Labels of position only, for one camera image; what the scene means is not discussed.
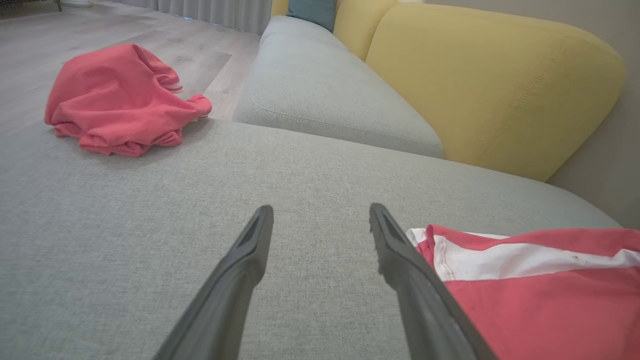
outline wall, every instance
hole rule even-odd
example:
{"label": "wall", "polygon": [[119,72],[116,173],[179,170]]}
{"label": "wall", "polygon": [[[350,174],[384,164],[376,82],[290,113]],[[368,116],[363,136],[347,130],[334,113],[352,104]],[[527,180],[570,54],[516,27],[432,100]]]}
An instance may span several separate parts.
{"label": "wall", "polygon": [[430,0],[564,22],[611,44],[627,64],[627,85],[609,118],[549,183],[640,229],[640,1]]}

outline wooden floor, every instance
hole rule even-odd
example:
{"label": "wooden floor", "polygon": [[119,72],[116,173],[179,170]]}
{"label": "wooden floor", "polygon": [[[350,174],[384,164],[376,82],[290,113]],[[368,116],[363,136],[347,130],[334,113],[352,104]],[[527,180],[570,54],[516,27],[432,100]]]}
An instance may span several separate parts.
{"label": "wooden floor", "polygon": [[49,91],[74,56],[138,44],[180,76],[187,99],[204,94],[210,117],[230,119],[260,36],[145,8],[101,1],[0,20],[0,132],[43,121]]}

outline yellow sofa backrest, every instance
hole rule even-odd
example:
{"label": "yellow sofa backrest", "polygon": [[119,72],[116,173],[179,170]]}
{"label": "yellow sofa backrest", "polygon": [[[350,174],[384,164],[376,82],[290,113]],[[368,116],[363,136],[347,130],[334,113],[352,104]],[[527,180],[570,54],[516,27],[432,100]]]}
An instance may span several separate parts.
{"label": "yellow sofa backrest", "polygon": [[620,94],[625,67],[569,25],[432,4],[397,4],[366,64],[429,122],[448,160],[546,181]]}

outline gray fabric upholstery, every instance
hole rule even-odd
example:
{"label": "gray fabric upholstery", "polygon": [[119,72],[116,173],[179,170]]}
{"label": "gray fabric upholstery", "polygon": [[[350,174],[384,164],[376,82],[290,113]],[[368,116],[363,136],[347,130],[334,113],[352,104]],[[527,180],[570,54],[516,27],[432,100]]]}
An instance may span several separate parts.
{"label": "gray fabric upholstery", "polygon": [[234,120],[443,157],[431,126],[355,55],[281,33],[263,41]]}
{"label": "gray fabric upholstery", "polygon": [[406,359],[371,202],[406,230],[616,227],[548,184],[212,120],[140,158],[43,124],[0,138],[0,359],[150,359],[254,210],[275,225],[241,359]]}
{"label": "gray fabric upholstery", "polygon": [[331,31],[323,28],[318,24],[309,22],[302,19],[289,16],[274,16],[269,21],[269,25],[264,30],[262,38],[260,39],[260,46],[262,42],[273,34],[281,34],[288,37],[300,37],[303,39],[321,42],[325,45],[330,45],[336,49],[343,49],[346,51],[347,47],[342,44],[337,37],[335,37]]}

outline fabric texture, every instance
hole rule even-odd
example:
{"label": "fabric texture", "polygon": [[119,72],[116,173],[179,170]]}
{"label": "fabric texture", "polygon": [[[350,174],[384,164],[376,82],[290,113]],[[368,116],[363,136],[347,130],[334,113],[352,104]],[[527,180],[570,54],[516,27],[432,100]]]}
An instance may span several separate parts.
{"label": "fabric texture", "polygon": [[418,239],[418,251],[499,359],[631,360],[640,353],[639,231],[556,229],[496,239],[430,225]]}
{"label": "fabric texture", "polygon": [[280,33],[262,42],[234,121],[442,157],[429,124],[356,56]]}
{"label": "fabric texture", "polygon": [[617,226],[562,189],[451,161],[211,119],[182,133],[140,158],[44,124],[0,137],[1,359],[151,359],[264,204],[273,236],[240,359],[409,358],[372,202],[405,229]]}
{"label": "fabric texture", "polygon": [[49,94],[44,122],[89,151],[141,156],[151,146],[178,146],[181,129],[205,118],[203,95],[184,101],[178,75],[148,50],[123,44],[72,58]]}
{"label": "fabric texture", "polygon": [[333,34],[364,61],[378,23],[396,3],[397,0],[344,0],[335,16]]}
{"label": "fabric texture", "polygon": [[299,37],[302,40],[310,40],[320,42],[323,45],[330,45],[336,49],[346,49],[342,42],[340,42],[340,40],[338,40],[327,29],[322,26],[318,26],[313,22],[296,19],[295,17],[274,16],[271,18],[269,25],[264,30],[264,33],[260,38],[260,46],[262,46],[262,43],[273,34],[281,34],[288,37]]}
{"label": "fabric texture", "polygon": [[366,62],[448,160],[540,181],[598,127],[625,78],[620,56],[583,30],[432,4],[393,6]]}
{"label": "fabric texture", "polygon": [[287,16],[297,17],[333,31],[336,0],[289,0]]}

